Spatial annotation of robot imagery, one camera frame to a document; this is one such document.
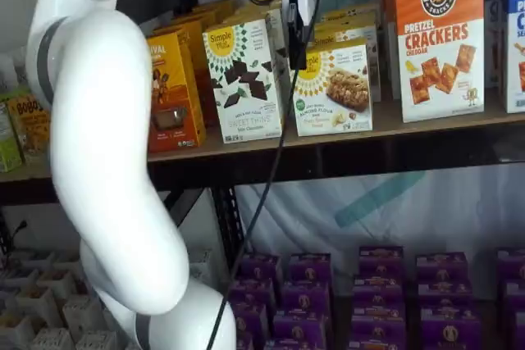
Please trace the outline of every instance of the shelf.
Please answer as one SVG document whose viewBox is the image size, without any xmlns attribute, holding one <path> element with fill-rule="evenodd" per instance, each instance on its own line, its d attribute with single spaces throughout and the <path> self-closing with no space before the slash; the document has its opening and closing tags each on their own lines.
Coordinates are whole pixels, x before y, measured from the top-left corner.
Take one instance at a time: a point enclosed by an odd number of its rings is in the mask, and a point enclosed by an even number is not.
<svg viewBox="0 0 525 350">
<path fill-rule="evenodd" d="M 409 124 L 402 121 L 399 102 L 381 102 L 374 105 L 371 132 L 298 137 L 290 122 L 276 181 L 521 161 L 503 161 L 495 153 L 495 143 L 509 133 L 525 135 L 525 113 L 506 114 L 495 92 L 486 95 L 483 113 Z M 151 155 L 149 174 L 158 190 L 262 183 L 277 144 L 278 139 L 224 144 L 220 129 L 212 128 L 200 148 Z M 45 165 L 0 175 L 0 205 L 54 202 L 52 186 Z"/>
</svg>

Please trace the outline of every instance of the teal stripe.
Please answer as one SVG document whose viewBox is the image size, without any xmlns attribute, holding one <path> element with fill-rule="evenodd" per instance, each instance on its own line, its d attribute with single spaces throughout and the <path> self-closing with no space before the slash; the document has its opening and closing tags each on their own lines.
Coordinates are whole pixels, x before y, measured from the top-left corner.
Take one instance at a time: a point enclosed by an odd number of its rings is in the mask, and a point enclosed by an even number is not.
<svg viewBox="0 0 525 350">
<path fill-rule="evenodd" d="M 385 206 L 401 194 L 411 189 L 425 176 L 425 171 L 397 174 L 375 189 L 336 213 L 336 223 L 340 228 L 348 227 L 362 220 L 375 210 Z"/>
</svg>

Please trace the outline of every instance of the cracker box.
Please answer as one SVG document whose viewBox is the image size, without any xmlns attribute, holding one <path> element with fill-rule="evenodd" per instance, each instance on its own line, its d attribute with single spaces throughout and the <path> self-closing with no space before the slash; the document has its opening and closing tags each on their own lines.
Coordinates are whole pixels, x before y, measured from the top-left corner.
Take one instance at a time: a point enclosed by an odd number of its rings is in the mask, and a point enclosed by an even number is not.
<svg viewBox="0 0 525 350">
<path fill-rule="evenodd" d="M 279 310 L 273 318 L 277 339 L 295 339 L 310 346 L 326 348 L 325 317 L 315 311 Z"/>
<path fill-rule="evenodd" d="M 294 91 L 299 136 L 372 130 L 366 39 L 311 47 L 306 64 Z"/>
<path fill-rule="evenodd" d="M 232 302 L 231 309 L 237 331 L 251 334 L 253 348 L 262 350 L 270 334 L 266 306 L 258 302 Z"/>
<path fill-rule="evenodd" d="M 324 253 L 292 254 L 288 263 L 290 280 L 332 283 L 331 255 Z"/>
<path fill-rule="evenodd" d="M 206 138 L 185 30 L 148 39 L 153 62 L 149 151 L 198 147 Z"/>
<path fill-rule="evenodd" d="M 0 348 L 29 350 L 34 330 L 29 317 L 5 311 L 0 316 Z"/>
<path fill-rule="evenodd" d="M 422 306 L 470 306 L 473 288 L 469 280 L 454 282 L 419 282 L 418 298 Z"/>
<path fill-rule="evenodd" d="M 361 37 L 367 40 L 368 72 L 372 100 L 380 102 L 381 77 L 379 73 L 379 49 L 374 13 L 352 17 L 341 25 L 324 25 L 322 30 L 316 30 L 315 32 L 315 44 L 342 42 Z"/>
<path fill-rule="evenodd" d="M 439 348 L 482 348 L 481 319 L 469 308 L 425 307 L 421 310 L 421 331 L 424 343 Z"/>
<path fill-rule="evenodd" d="M 416 256 L 419 280 L 468 279 L 468 261 L 465 253 L 437 253 Z"/>
<path fill-rule="evenodd" d="M 503 99 L 507 112 L 525 111 L 525 0 L 504 0 Z"/>
<path fill-rule="evenodd" d="M 353 307 L 352 332 L 378 338 L 406 339 L 404 304 L 371 306 L 358 302 Z"/>
<path fill-rule="evenodd" d="M 405 122 L 484 108 L 484 1 L 395 0 Z"/>
<path fill-rule="evenodd" d="M 230 299 L 241 302 L 260 302 L 266 305 L 267 314 L 272 316 L 276 310 L 276 294 L 271 279 L 235 280 L 230 291 Z"/>
<path fill-rule="evenodd" d="M 268 16 L 210 28 L 203 34 L 225 143 L 280 137 L 281 86 Z"/>
<path fill-rule="evenodd" d="M 362 246 L 359 248 L 359 274 L 404 277 L 401 246 Z"/>
<path fill-rule="evenodd" d="M 62 310 L 71 337 L 75 342 L 78 342 L 86 331 L 104 330 L 106 328 L 102 305 L 98 298 L 87 295 L 72 296 L 67 300 Z"/>
<path fill-rule="evenodd" d="M 403 286 L 400 278 L 384 278 L 374 275 L 354 277 L 354 300 L 372 305 L 387 305 L 403 301 Z"/>
<path fill-rule="evenodd" d="M 30 345 L 31 350 L 75 350 L 69 332 L 63 328 L 40 330 Z"/>
</svg>

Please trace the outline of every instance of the wire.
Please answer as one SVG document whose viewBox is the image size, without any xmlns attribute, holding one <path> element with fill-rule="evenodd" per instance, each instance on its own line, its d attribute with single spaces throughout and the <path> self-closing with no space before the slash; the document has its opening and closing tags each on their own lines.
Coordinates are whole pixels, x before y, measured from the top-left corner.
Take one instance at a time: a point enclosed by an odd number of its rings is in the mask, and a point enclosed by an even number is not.
<svg viewBox="0 0 525 350">
<path fill-rule="evenodd" d="M 301 53 L 300 53 L 299 58 L 301 58 L 306 53 L 306 47 L 307 47 L 306 44 L 310 41 L 312 37 L 313 25 L 317 19 L 317 13 L 319 12 L 320 3 L 321 3 L 321 0 L 315 1 L 315 7 L 313 9 L 312 19 L 310 20 L 310 23 L 308 25 L 308 32 L 306 34 L 305 45 L 303 46 L 303 48 L 301 48 Z M 272 170 L 270 171 L 270 177 L 268 178 L 264 191 L 262 192 L 261 199 L 259 201 L 259 204 L 257 205 L 257 208 L 255 209 L 253 218 L 250 221 L 248 229 L 246 230 L 246 235 L 244 236 L 243 244 L 241 245 L 237 253 L 237 257 L 235 258 L 234 265 L 231 268 L 231 277 L 230 277 L 230 282 L 228 284 L 228 289 L 226 290 L 226 293 L 224 294 L 224 297 L 222 298 L 221 307 L 219 308 L 217 319 L 215 320 L 215 325 L 213 326 L 212 336 L 210 337 L 208 346 L 206 347 L 207 350 L 212 350 L 213 344 L 215 343 L 215 338 L 217 336 L 217 331 L 219 330 L 219 325 L 221 324 L 222 315 L 224 314 L 226 304 L 228 303 L 228 294 L 230 293 L 231 286 L 235 281 L 235 277 L 237 276 L 237 271 L 239 270 L 240 262 L 242 261 L 242 258 L 244 255 L 244 250 L 246 249 L 246 245 L 248 245 L 248 242 L 250 241 L 252 237 L 253 229 L 255 228 L 255 225 L 257 224 L 258 218 L 261 214 L 261 210 L 263 209 L 268 193 L 270 192 L 270 187 L 272 186 L 273 180 L 276 177 L 277 167 L 279 166 L 279 162 L 281 161 L 281 154 L 283 151 L 283 147 L 285 145 L 285 135 L 286 135 L 286 130 L 287 130 L 287 126 L 288 126 L 288 122 L 290 118 L 290 110 L 292 108 L 293 101 L 294 101 L 295 85 L 297 84 L 298 78 L 299 78 L 299 68 L 295 71 L 294 78 L 292 80 L 290 96 L 288 97 L 288 102 L 286 103 L 286 108 L 285 108 L 285 121 L 283 123 L 281 139 L 279 140 L 279 145 L 277 146 L 276 156 L 273 160 Z"/>
</svg>

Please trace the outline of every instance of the purple snack box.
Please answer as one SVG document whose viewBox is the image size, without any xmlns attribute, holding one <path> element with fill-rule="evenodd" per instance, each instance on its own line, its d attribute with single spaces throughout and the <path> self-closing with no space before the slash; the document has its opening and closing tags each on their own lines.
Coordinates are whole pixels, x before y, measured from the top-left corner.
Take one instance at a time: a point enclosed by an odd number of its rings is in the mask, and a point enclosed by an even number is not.
<svg viewBox="0 0 525 350">
<path fill-rule="evenodd" d="M 348 350 L 405 350 L 404 340 L 394 338 L 375 338 L 368 335 L 352 334 Z"/>
<path fill-rule="evenodd" d="M 466 307 L 423 307 L 421 331 L 427 346 L 482 348 L 481 320 L 474 310 Z"/>
<path fill-rule="evenodd" d="M 271 339 L 266 342 L 264 350 L 325 350 L 316 346 L 313 348 L 308 342 L 299 342 L 294 339 Z"/>
<path fill-rule="evenodd" d="M 331 286 L 331 255 L 292 254 L 288 274 L 290 280 L 328 282 Z"/>
<path fill-rule="evenodd" d="M 269 337 L 268 316 L 263 303 L 233 302 L 231 304 L 237 331 L 249 333 L 253 338 L 253 348 L 262 350 Z"/>
<path fill-rule="evenodd" d="M 404 277 L 401 246 L 362 246 L 359 248 L 359 274 Z"/>
<path fill-rule="evenodd" d="M 277 339 L 295 339 L 318 348 L 326 348 L 325 324 L 322 313 L 302 309 L 280 309 L 273 317 Z"/>
<path fill-rule="evenodd" d="M 468 307 L 473 301 L 472 290 L 470 280 L 420 282 L 418 284 L 419 305 L 431 307 Z"/>
<path fill-rule="evenodd" d="M 230 299 L 241 302 L 264 303 L 269 316 L 273 316 L 276 310 L 276 294 L 271 279 L 262 281 L 237 279 L 231 288 Z"/>
<path fill-rule="evenodd" d="M 418 280 L 467 280 L 465 253 L 424 254 L 416 257 Z"/>
<path fill-rule="evenodd" d="M 399 278 L 381 278 L 372 275 L 354 277 L 354 300 L 373 305 L 403 302 L 403 286 Z"/>
<path fill-rule="evenodd" d="M 404 305 L 370 306 L 358 302 L 352 310 L 352 332 L 378 339 L 406 340 Z"/>
</svg>

